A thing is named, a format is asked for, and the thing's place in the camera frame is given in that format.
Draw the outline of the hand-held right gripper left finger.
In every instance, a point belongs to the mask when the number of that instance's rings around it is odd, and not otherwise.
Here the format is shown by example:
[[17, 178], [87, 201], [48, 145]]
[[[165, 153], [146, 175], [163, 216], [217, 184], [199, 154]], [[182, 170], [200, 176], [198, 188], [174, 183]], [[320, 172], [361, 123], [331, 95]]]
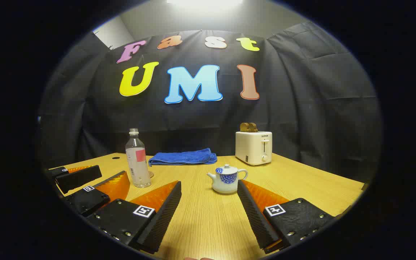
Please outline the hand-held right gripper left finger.
[[113, 239], [147, 253], [156, 253], [182, 196], [173, 181], [131, 201], [115, 199], [86, 219]]

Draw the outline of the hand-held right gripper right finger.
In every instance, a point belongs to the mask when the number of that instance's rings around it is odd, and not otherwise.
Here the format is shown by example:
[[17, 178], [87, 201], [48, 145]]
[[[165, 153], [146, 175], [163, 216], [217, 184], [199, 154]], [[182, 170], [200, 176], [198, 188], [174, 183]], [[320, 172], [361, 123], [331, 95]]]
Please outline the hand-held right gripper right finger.
[[288, 200], [246, 180], [238, 181], [237, 194], [266, 254], [311, 238], [335, 219], [304, 198]]

